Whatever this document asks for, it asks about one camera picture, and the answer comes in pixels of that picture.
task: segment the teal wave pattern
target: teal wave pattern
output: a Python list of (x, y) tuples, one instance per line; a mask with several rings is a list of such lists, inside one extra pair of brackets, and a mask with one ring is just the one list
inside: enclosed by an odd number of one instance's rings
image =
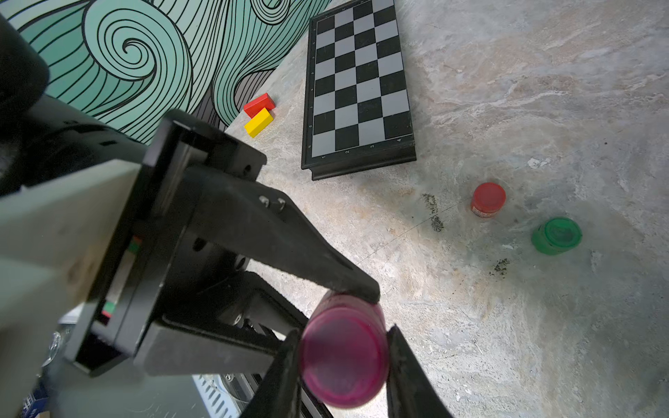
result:
[(328, 2), (0, 0), (0, 13), (46, 61), (50, 96), (149, 143), (172, 108), (229, 125), (240, 82), (266, 79)]

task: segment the pink plastic cup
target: pink plastic cup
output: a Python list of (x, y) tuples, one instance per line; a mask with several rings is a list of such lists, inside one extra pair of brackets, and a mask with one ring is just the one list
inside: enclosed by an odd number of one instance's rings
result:
[(381, 390), (388, 368), (381, 307), (326, 293), (300, 341), (300, 372), (309, 390), (327, 405), (359, 407)]

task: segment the green plastic container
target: green plastic container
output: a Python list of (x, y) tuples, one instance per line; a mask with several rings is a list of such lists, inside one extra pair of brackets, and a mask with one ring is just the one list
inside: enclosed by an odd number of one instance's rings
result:
[(578, 224), (569, 218), (557, 217), (544, 223), (532, 234), (532, 244), (547, 255), (562, 254), (581, 242), (583, 233)]

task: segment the wall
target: wall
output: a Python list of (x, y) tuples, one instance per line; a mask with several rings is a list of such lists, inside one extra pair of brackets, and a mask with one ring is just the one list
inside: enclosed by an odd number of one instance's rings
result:
[(329, 0), (4, 0), (47, 94), (149, 143), (172, 108), (225, 127)]

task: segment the gray floor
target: gray floor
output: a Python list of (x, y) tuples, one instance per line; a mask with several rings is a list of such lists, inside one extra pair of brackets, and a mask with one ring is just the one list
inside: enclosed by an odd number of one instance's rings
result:
[[(267, 154), (261, 182), (381, 283), (455, 416), (667, 416), (669, 3), (396, 2), (418, 161), (300, 170), (302, 39), (262, 91), (275, 121), (229, 130)], [(468, 208), (484, 181), (508, 193), (491, 220)], [(549, 257), (529, 238), (555, 215), (585, 236)], [(251, 269), (308, 314), (324, 292)]]

